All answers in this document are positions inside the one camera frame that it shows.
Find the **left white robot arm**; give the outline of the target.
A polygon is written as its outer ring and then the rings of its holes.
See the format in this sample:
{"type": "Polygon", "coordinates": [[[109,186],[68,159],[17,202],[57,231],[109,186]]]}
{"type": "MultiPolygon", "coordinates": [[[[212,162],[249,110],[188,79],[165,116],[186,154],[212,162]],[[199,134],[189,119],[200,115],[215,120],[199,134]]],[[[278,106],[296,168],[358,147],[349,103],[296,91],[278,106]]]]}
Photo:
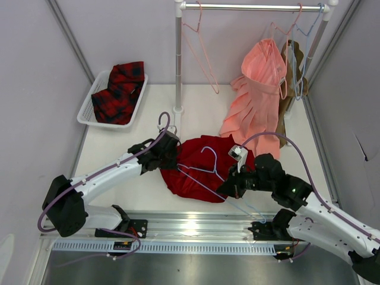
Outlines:
{"type": "Polygon", "coordinates": [[[179,138],[161,131],[152,138],[130,147],[126,153],[104,168],[68,179],[56,177],[42,205],[43,214],[60,237],[67,238],[81,229],[95,229],[98,238],[121,238],[132,233],[132,221],[118,205],[93,206],[90,203],[128,179],[156,169],[174,169],[179,138]]]}

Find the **red black plaid garment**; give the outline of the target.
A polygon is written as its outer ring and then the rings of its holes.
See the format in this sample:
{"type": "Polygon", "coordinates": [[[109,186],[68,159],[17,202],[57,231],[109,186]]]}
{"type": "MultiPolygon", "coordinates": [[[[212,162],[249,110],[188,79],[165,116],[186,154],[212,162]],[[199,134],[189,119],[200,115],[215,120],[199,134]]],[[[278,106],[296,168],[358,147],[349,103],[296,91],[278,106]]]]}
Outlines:
{"type": "Polygon", "coordinates": [[[116,125],[130,123],[144,81],[143,61],[115,65],[107,87],[91,95],[96,121],[116,125]]]}

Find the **red skirt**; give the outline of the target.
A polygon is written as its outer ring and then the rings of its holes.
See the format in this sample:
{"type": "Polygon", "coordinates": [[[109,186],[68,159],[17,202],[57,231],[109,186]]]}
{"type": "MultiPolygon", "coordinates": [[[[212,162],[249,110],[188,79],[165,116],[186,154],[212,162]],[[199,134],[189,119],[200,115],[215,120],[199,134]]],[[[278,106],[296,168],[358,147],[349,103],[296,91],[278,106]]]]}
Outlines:
{"type": "MultiPolygon", "coordinates": [[[[236,160],[229,156],[228,152],[236,145],[232,136],[216,137],[202,135],[199,138],[193,138],[185,141],[178,147],[179,155],[177,156],[177,164],[182,163],[187,166],[199,167],[211,170],[214,163],[214,155],[210,150],[201,150],[205,146],[212,147],[217,153],[217,171],[224,180],[229,175],[229,169],[236,163],[236,160]]],[[[183,173],[176,169],[160,171],[161,176],[167,185],[167,188],[175,195],[182,198],[189,198],[210,203],[223,203],[224,201],[196,182],[186,177],[183,173]]],[[[223,183],[216,175],[210,173],[199,172],[196,170],[187,170],[182,168],[186,173],[193,176],[196,180],[209,187],[212,191],[223,183]]]]}

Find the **brown garment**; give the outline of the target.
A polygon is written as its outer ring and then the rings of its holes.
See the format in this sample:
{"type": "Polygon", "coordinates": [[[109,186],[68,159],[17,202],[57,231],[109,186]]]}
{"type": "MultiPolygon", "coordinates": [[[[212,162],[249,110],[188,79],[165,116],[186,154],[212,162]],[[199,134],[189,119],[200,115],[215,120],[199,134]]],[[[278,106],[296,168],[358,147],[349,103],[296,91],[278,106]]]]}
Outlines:
{"type": "Polygon", "coordinates": [[[298,42],[288,40],[281,50],[281,57],[284,62],[287,61],[286,81],[281,84],[281,91],[283,93],[287,92],[287,96],[285,99],[280,99],[279,102],[276,133],[285,135],[286,126],[284,116],[286,110],[296,95],[307,96],[309,87],[307,79],[302,74],[303,66],[301,66],[301,64],[303,63],[304,54],[298,42]]]}

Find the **pink pleated skirt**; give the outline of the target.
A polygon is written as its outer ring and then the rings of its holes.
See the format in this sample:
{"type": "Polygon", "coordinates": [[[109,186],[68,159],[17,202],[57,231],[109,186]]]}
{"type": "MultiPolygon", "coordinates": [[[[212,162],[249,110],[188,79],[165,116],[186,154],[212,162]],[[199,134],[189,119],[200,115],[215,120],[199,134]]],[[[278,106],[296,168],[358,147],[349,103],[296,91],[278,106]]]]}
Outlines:
{"type": "Polygon", "coordinates": [[[264,39],[244,57],[241,72],[231,82],[236,97],[219,130],[221,137],[232,136],[240,145],[255,134],[276,131],[287,66],[275,41],[264,39]]]}

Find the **white metal clothes rack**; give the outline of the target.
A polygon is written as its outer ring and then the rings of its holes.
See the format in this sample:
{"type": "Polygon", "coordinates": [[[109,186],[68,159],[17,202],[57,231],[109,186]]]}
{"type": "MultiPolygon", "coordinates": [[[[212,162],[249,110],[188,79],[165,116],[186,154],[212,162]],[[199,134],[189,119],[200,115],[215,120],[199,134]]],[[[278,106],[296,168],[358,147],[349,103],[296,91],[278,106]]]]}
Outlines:
{"type": "MultiPolygon", "coordinates": [[[[275,5],[275,4],[199,4],[187,3],[186,1],[175,1],[175,105],[173,107],[173,116],[171,117],[172,123],[178,129],[177,136],[180,137],[182,130],[182,117],[184,107],[182,105],[182,27],[185,25],[182,22],[184,10],[226,10],[226,11],[280,11],[280,12],[297,12],[299,9],[297,5],[275,5]]],[[[306,60],[306,73],[312,63],[315,52],[322,39],[326,26],[330,19],[333,17],[334,10],[338,5],[338,1],[321,1],[324,5],[322,14],[319,18],[321,23],[318,27],[316,35],[310,45],[308,54],[305,56],[306,60]]],[[[317,12],[319,5],[304,6],[302,12],[317,12]]]]}

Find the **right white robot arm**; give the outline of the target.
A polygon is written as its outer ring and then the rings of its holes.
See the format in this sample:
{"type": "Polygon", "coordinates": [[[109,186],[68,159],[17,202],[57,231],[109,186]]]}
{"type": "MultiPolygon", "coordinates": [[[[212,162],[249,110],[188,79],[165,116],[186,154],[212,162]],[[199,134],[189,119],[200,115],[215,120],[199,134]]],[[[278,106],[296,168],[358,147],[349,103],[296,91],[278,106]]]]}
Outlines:
{"type": "Polygon", "coordinates": [[[269,230],[252,226],[255,238],[298,239],[322,248],[351,265],[365,280],[379,284],[379,230],[356,220],[314,191],[311,184],[286,174],[270,154],[258,156],[255,166],[233,165],[217,193],[242,198],[247,190],[270,192],[282,208],[269,230]]]}

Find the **white plastic basket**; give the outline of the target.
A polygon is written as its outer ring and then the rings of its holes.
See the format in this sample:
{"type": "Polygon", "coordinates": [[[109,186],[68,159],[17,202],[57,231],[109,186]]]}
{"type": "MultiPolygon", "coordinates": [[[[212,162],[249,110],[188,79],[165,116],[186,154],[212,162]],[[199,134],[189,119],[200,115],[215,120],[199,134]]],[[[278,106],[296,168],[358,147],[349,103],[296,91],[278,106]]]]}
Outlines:
{"type": "Polygon", "coordinates": [[[98,76],[94,80],[94,83],[92,84],[88,94],[86,95],[82,103],[82,106],[80,107],[79,113],[77,115],[77,121],[79,123],[88,125],[88,126],[95,126],[95,127],[100,127],[100,128],[109,128],[109,129],[127,129],[127,128],[130,128],[134,124],[135,118],[137,116],[137,113],[140,107],[140,103],[144,97],[145,88],[148,83],[148,75],[144,74],[144,83],[142,85],[142,89],[141,89],[139,98],[135,105],[130,121],[125,125],[119,125],[119,124],[98,122],[96,120],[93,103],[91,100],[92,94],[98,91],[102,91],[107,87],[110,73],[111,73],[111,70],[102,71],[98,74],[98,76]]]}

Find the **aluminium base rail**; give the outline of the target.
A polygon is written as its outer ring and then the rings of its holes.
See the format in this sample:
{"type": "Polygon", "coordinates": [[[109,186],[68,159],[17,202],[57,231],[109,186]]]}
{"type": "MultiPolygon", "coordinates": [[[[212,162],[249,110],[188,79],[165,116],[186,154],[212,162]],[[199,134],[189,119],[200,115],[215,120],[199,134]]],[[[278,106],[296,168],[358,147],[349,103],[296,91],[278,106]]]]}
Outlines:
{"type": "MultiPolygon", "coordinates": [[[[132,214],[133,220],[147,220],[147,232],[143,241],[194,241],[194,242],[242,242],[253,240],[256,242],[291,242],[300,240],[312,243],[327,243],[333,247],[338,245],[353,246],[356,242],[365,239],[360,232],[349,227],[348,231],[343,228],[329,229],[319,223],[315,218],[305,216],[292,216],[285,210],[281,210],[272,220],[264,224],[258,221],[248,220],[242,216],[222,216],[217,218],[212,215],[207,219],[204,215],[184,216],[176,218],[168,214],[160,217],[158,214],[142,215],[132,214]]],[[[95,237],[96,227],[75,226],[68,234],[61,234],[61,238],[93,238],[98,240],[113,240],[118,242],[131,241],[137,238],[125,233],[122,238],[95,237]]]]}

